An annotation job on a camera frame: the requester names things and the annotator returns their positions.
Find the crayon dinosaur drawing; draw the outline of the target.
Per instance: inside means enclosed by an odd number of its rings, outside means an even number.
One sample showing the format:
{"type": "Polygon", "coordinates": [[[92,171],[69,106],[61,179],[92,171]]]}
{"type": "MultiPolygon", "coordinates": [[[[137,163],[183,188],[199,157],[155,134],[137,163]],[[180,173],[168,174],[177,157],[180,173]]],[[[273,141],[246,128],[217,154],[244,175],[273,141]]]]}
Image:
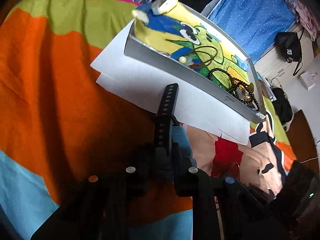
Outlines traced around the crayon dinosaur drawing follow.
{"type": "Polygon", "coordinates": [[[151,48],[185,64],[224,90],[235,83],[249,84],[247,65],[240,52],[215,28],[176,1],[163,14],[151,4],[132,11],[134,36],[151,48]]]}

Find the pink cloth on wardrobe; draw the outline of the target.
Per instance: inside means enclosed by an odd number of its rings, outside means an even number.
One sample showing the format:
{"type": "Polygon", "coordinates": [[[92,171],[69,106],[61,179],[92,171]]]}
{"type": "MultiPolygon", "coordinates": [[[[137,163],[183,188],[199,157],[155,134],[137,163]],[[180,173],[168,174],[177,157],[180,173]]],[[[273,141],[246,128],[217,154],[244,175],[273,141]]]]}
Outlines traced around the pink cloth on wardrobe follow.
{"type": "Polygon", "coordinates": [[[315,42],[319,34],[319,23],[313,13],[300,0],[295,0],[295,3],[301,25],[309,33],[311,41],[315,42]]]}

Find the grey shallow cardboard box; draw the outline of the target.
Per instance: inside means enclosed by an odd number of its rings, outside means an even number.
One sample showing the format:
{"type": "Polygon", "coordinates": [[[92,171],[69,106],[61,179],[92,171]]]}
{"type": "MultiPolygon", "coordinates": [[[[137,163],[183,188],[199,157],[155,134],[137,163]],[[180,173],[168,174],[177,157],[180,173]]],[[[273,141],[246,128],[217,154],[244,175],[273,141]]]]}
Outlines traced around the grey shallow cardboard box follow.
{"type": "MultiPolygon", "coordinates": [[[[170,6],[175,4],[176,1],[178,0],[156,0],[150,4],[153,12],[159,15],[165,13],[170,6]]],[[[187,5],[185,6],[189,11],[193,13],[196,12],[187,5]]],[[[134,36],[134,17],[124,49],[125,55],[163,70],[195,86],[196,88],[206,92],[207,94],[231,107],[233,110],[253,123],[258,124],[263,122],[266,118],[266,110],[257,72],[255,71],[251,58],[225,31],[200,13],[198,13],[198,15],[202,21],[211,25],[219,33],[221,33],[225,40],[231,42],[236,51],[240,52],[247,65],[249,84],[243,82],[235,83],[235,80],[231,79],[231,82],[233,83],[232,87],[228,90],[224,90],[206,77],[190,69],[185,64],[172,59],[168,55],[156,51],[134,36]]]]}

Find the white paper gift bag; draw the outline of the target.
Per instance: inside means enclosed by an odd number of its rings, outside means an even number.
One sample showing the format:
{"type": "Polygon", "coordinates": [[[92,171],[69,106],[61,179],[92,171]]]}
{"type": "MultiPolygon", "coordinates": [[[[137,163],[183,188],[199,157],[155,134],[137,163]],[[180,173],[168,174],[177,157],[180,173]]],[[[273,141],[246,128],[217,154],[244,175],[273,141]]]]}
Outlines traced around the white paper gift bag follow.
{"type": "Polygon", "coordinates": [[[300,74],[299,77],[300,77],[302,84],[306,88],[306,90],[312,89],[316,84],[315,83],[315,80],[317,77],[316,73],[304,72],[304,73],[300,74]]]}

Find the black clothes pile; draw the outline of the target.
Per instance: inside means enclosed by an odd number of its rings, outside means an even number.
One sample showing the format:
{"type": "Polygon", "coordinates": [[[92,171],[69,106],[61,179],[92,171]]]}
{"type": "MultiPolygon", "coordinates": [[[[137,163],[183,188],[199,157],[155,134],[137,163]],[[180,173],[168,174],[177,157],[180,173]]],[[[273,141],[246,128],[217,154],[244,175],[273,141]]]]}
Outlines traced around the black clothes pile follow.
{"type": "Polygon", "coordinates": [[[292,107],[287,98],[287,94],[282,88],[272,87],[271,90],[276,97],[276,100],[272,102],[274,110],[276,111],[284,131],[287,132],[290,129],[294,117],[292,107]]]}

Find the white paper sheet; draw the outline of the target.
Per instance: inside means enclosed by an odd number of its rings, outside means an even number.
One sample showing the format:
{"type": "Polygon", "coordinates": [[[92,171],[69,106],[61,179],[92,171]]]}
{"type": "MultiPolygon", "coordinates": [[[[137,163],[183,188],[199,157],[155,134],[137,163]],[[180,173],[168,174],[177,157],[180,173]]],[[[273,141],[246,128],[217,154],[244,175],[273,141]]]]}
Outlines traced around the white paper sheet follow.
{"type": "Polygon", "coordinates": [[[247,145],[249,121],[216,98],[151,65],[124,55],[128,24],[91,63],[105,90],[157,113],[164,89],[178,83],[177,120],[224,139],[247,145]]]}

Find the beige wooden wardrobe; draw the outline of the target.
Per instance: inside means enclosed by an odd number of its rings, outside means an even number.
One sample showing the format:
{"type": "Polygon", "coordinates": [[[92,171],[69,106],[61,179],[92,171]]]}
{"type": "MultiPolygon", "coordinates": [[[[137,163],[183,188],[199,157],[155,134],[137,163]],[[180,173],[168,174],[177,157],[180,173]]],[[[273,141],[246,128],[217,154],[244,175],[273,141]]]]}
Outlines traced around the beige wooden wardrobe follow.
{"type": "Polygon", "coordinates": [[[288,63],[273,46],[263,57],[254,64],[255,70],[268,81],[279,81],[282,85],[291,82],[302,74],[306,67],[313,61],[314,54],[309,33],[304,30],[301,24],[294,24],[289,31],[296,32],[301,37],[302,63],[296,70],[297,63],[288,63]]]}

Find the black hanging bag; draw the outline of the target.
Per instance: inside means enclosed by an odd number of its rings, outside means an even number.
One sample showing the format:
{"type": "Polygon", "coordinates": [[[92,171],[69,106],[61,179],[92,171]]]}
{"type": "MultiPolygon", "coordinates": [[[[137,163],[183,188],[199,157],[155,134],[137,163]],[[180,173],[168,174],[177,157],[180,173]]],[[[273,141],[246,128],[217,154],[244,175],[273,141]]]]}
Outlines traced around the black hanging bag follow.
{"type": "Polygon", "coordinates": [[[280,50],[282,57],[287,63],[297,63],[295,70],[292,73],[293,76],[296,76],[303,67],[303,54],[300,42],[303,33],[304,31],[302,31],[301,36],[299,37],[296,32],[280,32],[277,33],[274,38],[275,45],[280,50]]]}

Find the blue dotted wardrobe curtain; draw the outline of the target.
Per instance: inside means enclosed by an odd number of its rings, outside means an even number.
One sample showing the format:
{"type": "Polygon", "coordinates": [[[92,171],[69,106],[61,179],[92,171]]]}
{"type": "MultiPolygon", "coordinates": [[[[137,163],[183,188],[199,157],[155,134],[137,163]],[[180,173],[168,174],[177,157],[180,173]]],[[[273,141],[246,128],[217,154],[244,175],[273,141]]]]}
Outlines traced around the blue dotted wardrobe curtain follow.
{"type": "Polygon", "coordinates": [[[296,21],[285,0],[220,0],[208,19],[224,30],[254,63],[274,44],[277,33],[296,21]]]}

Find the colourful cartoon bedspread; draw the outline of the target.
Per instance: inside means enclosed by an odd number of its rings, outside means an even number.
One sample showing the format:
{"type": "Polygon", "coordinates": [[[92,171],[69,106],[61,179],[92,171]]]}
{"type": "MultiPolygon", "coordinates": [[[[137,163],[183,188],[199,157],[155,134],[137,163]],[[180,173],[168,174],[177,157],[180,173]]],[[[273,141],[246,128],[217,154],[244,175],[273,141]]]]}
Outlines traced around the colourful cartoon bedspread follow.
{"type": "MultiPolygon", "coordinates": [[[[77,183],[124,168],[135,146],[152,143],[153,114],[104,90],[90,67],[138,5],[22,0],[1,25],[1,239],[30,239],[77,183]]],[[[237,176],[241,160],[254,157],[252,170],[280,150],[289,172],[296,156],[264,100],[269,120],[258,135],[250,124],[250,140],[263,141],[257,146],[187,128],[201,169],[237,176]]],[[[129,236],[111,239],[191,239],[191,208],[172,183],[151,184],[130,210],[129,236]]]]}

